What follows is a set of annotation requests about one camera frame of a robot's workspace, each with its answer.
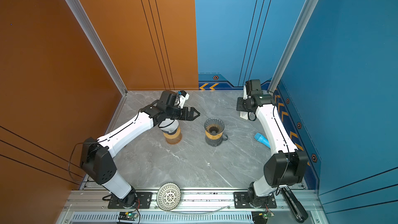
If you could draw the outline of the grey glass mug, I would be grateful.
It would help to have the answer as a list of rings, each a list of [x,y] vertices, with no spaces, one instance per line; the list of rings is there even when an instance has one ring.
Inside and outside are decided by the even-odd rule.
[[[226,134],[222,134],[218,139],[215,139],[216,136],[211,136],[210,138],[208,136],[205,137],[205,141],[208,145],[217,147],[219,146],[223,141],[228,140],[228,136]]]

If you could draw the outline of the left circuit board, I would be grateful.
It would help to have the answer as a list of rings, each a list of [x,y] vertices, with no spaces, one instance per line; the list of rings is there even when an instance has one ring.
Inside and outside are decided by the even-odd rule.
[[[133,224],[138,223],[140,216],[138,212],[120,212],[118,216],[119,223]]]

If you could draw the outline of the orange glass carafe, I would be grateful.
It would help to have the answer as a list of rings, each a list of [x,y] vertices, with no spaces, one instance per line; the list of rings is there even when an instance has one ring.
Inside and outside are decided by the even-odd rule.
[[[176,133],[174,135],[169,135],[169,134],[164,133],[164,136],[165,136],[166,142],[171,145],[178,144],[182,139],[181,133],[180,134]]]

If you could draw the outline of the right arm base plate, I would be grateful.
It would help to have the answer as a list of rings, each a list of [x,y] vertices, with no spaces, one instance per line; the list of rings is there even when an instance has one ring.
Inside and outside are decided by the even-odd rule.
[[[233,196],[235,208],[277,208],[275,196],[273,194],[266,197],[254,197],[252,200],[250,199],[249,193],[247,191],[234,192]]]

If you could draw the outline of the white patterned bowl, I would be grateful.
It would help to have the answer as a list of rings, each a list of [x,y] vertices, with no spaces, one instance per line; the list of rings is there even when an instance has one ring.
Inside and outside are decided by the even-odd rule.
[[[166,183],[157,192],[157,205],[164,211],[175,209],[181,200],[181,190],[174,183]]]

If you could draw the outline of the white paper coffee filter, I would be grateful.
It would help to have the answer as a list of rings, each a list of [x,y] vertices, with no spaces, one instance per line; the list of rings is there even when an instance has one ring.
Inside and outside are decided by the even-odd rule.
[[[179,127],[178,120],[166,119],[159,124],[159,128],[165,133],[174,133]]]

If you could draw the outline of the black stapler-like tool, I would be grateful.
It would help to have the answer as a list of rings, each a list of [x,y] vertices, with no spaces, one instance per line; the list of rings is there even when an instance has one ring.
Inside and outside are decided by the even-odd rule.
[[[304,223],[308,219],[308,212],[305,210],[304,206],[289,187],[284,187],[280,191],[295,220],[300,224]]]

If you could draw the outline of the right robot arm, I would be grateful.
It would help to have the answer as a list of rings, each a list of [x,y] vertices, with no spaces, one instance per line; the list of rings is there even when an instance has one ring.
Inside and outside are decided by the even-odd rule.
[[[302,182],[307,170],[308,156],[289,138],[271,94],[265,93],[258,79],[244,86],[244,96],[237,99],[240,117],[259,120],[269,143],[271,157],[265,163],[263,176],[248,188],[248,202],[261,207],[277,190]]]

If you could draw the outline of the circuit board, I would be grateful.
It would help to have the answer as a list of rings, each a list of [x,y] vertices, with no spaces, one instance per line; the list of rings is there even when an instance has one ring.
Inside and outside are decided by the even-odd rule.
[[[268,220],[275,216],[273,212],[252,212],[254,224],[267,224]]]
[[[118,216],[119,223],[133,224],[138,223],[140,216],[138,212],[120,212]]]

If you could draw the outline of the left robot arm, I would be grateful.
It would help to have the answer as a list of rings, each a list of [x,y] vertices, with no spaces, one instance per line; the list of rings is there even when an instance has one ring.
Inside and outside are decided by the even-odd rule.
[[[187,107],[189,93],[163,91],[160,98],[140,108],[138,113],[112,132],[97,139],[88,138],[82,142],[80,167],[95,183],[108,190],[125,205],[136,201],[136,190],[119,173],[115,158],[135,139],[158,127],[165,139],[172,144],[182,138],[181,121],[194,121],[200,112]]]

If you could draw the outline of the right circuit board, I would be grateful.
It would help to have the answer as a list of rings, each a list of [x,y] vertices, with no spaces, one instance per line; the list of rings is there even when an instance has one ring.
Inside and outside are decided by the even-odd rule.
[[[275,216],[273,212],[252,212],[254,224],[267,224],[268,220]]]

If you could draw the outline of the blue cylinder tool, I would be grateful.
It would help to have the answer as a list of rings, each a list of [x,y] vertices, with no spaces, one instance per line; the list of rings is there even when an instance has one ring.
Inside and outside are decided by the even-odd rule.
[[[270,144],[269,144],[268,139],[265,136],[263,136],[261,133],[256,133],[255,134],[255,139],[256,139],[256,141],[258,141],[259,143],[265,145],[266,147],[268,147],[268,148],[271,147]]]

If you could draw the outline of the grey glass dripper cone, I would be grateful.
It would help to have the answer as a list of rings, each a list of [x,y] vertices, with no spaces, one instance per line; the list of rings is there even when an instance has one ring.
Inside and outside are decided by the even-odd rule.
[[[210,135],[216,136],[223,133],[225,125],[219,118],[209,118],[204,123],[204,129]]]

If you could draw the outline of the coffee filter box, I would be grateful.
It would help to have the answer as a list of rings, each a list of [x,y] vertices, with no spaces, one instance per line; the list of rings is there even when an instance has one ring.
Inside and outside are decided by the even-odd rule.
[[[248,112],[239,112],[239,116],[240,118],[244,119],[244,120],[248,120]]]

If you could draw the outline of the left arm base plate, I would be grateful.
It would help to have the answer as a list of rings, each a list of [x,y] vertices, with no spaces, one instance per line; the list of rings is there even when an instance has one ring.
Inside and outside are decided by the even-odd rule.
[[[149,209],[152,201],[152,192],[136,192],[129,194],[126,200],[120,200],[114,194],[109,199],[109,209]]]

